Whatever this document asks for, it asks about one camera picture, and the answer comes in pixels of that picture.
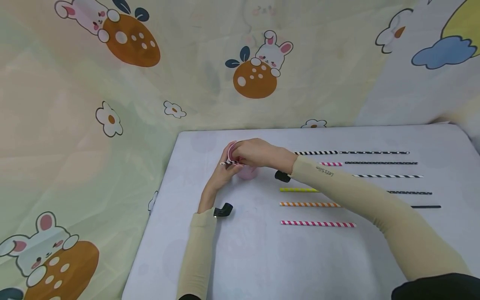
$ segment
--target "paper straw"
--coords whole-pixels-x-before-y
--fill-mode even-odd
[[[319,192],[312,188],[280,188],[281,192]],[[390,194],[405,194],[405,195],[432,195],[432,192],[415,192],[415,191],[387,191]]]
[[[294,207],[342,207],[336,203],[323,202],[280,202],[280,206]],[[440,205],[411,205],[412,208],[442,208]]]
[[[280,206],[342,207],[336,203],[322,203],[322,202],[280,202]]]
[[[412,208],[442,208],[440,205],[412,205]]]
[[[390,194],[404,194],[404,195],[433,195],[432,192],[412,192],[412,191],[387,191]]]
[[[309,221],[280,221],[281,225],[298,226],[321,226],[321,227],[357,227],[357,224],[350,222],[309,222]]]
[[[367,174],[358,174],[354,175],[355,177],[362,178],[423,178],[423,175],[367,175]]]
[[[298,151],[296,155],[328,155],[328,154],[410,154],[409,151]]]
[[[322,164],[324,166],[330,166],[330,167],[341,167],[342,163],[325,163],[325,162],[320,162],[319,164]]]
[[[346,161],[346,165],[418,165],[413,161]]]
[[[226,165],[226,166],[228,166],[228,165],[236,165],[236,164],[238,164],[238,163],[239,163],[238,161],[232,160],[232,161],[224,161],[224,162],[222,162],[222,163],[220,163],[220,164],[221,164],[221,165]]]

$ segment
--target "person's right hand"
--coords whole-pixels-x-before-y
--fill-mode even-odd
[[[262,139],[240,141],[233,146],[233,157],[242,157],[240,163],[252,167],[269,167],[292,173],[297,155],[285,148],[273,146]]]

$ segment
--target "hand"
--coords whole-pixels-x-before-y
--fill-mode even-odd
[[[221,165],[221,162],[227,161],[228,160],[228,149],[230,149],[230,146],[232,146],[236,141],[230,142],[225,149],[223,149],[222,156],[220,157],[220,161],[218,162],[215,170],[213,171],[212,176],[207,182],[207,185],[205,188],[211,189],[215,192],[219,191],[221,188],[223,188],[224,185],[226,185],[233,177],[233,175],[237,174],[240,172],[242,169],[242,165],[229,165],[229,166],[224,166]]]
[[[230,142],[225,147],[225,149],[223,149],[220,161],[215,167],[212,176],[208,180],[207,184],[205,185],[204,191],[202,192],[202,197],[200,198],[200,203],[198,204],[197,213],[201,214],[211,209],[215,203],[216,193],[232,179],[233,175],[240,172],[240,170],[243,168],[242,165],[224,166],[220,164],[221,162],[227,160],[228,149],[230,149],[230,146],[232,146],[234,143],[235,141]]]
[[[241,163],[252,167],[269,167],[287,174],[292,173],[297,155],[285,148],[273,146],[262,139],[240,141],[232,152],[234,157],[241,157]]]

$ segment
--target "white table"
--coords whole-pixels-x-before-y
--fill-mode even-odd
[[[123,299],[174,299],[179,269],[202,189],[232,140],[259,137],[292,151],[410,151],[409,155],[311,156],[316,161],[418,161],[418,165],[346,165],[356,174],[420,174],[423,179],[365,179],[409,204],[440,204],[420,213],[480,276],[480,157],[455,125],[182,132],[138,249]],[[328,202],[320,193],[279,192],[304,187],[274,179],[263,168],[237,178],[217,197],[233,204],[219,220],[209,299],[385,300],[405,282],[380,231],[343,208],[280,207]],[[356,228],[284,226],[280,220],[348,221]]]

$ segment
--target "orange egg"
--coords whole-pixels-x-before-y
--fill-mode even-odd
[[[137,19],[120,14],[118,22],[106,19],[103,29],[110,36],[108,48],[119,60],[139,67],[153,67],[160,61],[155,38]]]
[[[89,241],[58,251],[45,262],[47,273],[26,291],[24,300],[77,300],[95,273],[99,254]]]
[[[233,86],[243,96],[261,99],[270,96],[276,89],[276,77],[270,73],[270,66],[262,62],[254,66],[249,61],[238,66],[233,74]]]

